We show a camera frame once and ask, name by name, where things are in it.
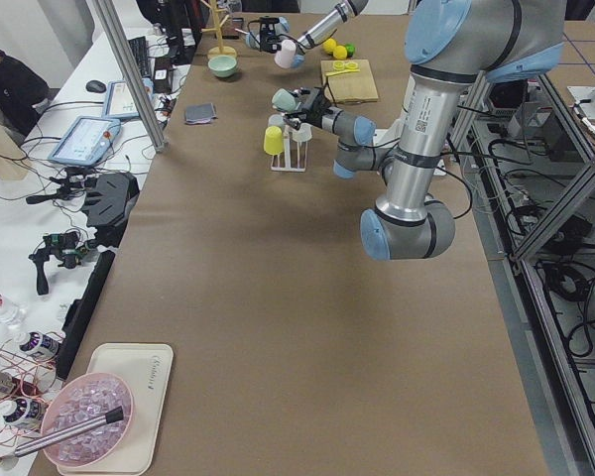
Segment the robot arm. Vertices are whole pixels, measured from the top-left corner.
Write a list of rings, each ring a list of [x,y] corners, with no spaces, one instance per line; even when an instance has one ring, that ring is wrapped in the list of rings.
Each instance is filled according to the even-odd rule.
[[[257,33],[248,31],[245,43],[253,50],[273,54],[276,65],[281,68],[297,68],[303,63],[307,50],[329,39],[339,25],[358,16],[366,5],[366,0],[340,1],[297,39],[289,34],[290,25],[285,17],[259,17],[248,23],[258,24],[259,30]]]
[[[375,260],[431,258],[455,235],[454,218],[428,188],[462,92],[479,74],[491,83],[553,69],[563,50],[563,1],[423,1],[405,38],[414,88],[392,126],[394,147],[373,144],[373,121],[328,101],[321,88],[280,89],[273,106],[294,129],[310,124],[338,138],[334,171],[377,171],[386,192],[361,215],[363,247]]]

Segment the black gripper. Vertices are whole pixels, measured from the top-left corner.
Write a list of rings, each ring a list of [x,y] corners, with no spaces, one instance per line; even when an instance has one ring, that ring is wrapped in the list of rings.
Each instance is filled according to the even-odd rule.
[[[270,51],[269,45],[271,45],[271,51],[273,53],[279,51],[281,49],[281,39],[277,27],[280,25],[280,18],[260,17],[258,23],[260,26],[258,37],[259,51],[268,53]]]
[[[331,102],[326,98],[321,87],[301,87],[289,90],[289,94],[299,98],[299,107],[297,112],[283,114],[286,125],[292,129],[299,129],[303,123],[307,123],[322,130],[332,129]]]

